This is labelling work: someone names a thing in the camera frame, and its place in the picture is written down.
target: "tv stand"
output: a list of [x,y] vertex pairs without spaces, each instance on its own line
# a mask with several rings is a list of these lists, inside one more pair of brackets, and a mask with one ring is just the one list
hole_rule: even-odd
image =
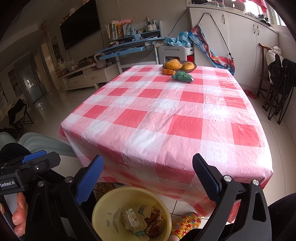
[[85,87],[97,87],[99,83],[109,82],[119,75],[117,64],[103,69],[97,69],[91,64],[75,71],[69,72],[59,78],[63,91],[75,90]]

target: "drawer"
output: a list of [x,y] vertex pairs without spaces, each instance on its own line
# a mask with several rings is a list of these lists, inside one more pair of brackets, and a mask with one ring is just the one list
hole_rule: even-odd
[[85,82],[83,81],[82,77],[69,79],[69,83],[71,88],[85,85]]
[[86,85],[108,82],[108,77],[105,70],[86,74],[83,76]]

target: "red slipper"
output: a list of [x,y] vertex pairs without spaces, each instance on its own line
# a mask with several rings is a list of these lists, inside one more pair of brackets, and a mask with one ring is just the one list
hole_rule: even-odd
[[252,99],[257,99],[257,95],[250,91],[250,90],[244,90],[244,92],[246,93],[247,96],[251,97]]

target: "gray chair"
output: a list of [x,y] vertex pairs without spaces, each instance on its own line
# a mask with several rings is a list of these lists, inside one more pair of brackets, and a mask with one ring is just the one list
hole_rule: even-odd
[[178,57],[180,61],[187,61],[187,52],[184,46],[160,46],[158,56],[159,64],[165,64],[166,57]]
[[[17,141],[8,133],[0,133],[0,150],[6,144],[12,142],[16,143]],[[62,156],[77,157],[70,145],[57,139],[43,136],[34,132],[28,132],[24,134],[17,143],[26,147],[31,153],[44,150],[47,153],[55,151]]]

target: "green plush toy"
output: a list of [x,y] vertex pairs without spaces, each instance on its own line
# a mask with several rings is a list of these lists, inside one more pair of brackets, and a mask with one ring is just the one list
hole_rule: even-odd
[[172,76],[172,79],[182,82],[193,82],[192,76],[188,73],[185,73],[184,71],[177,72],[175,75]]

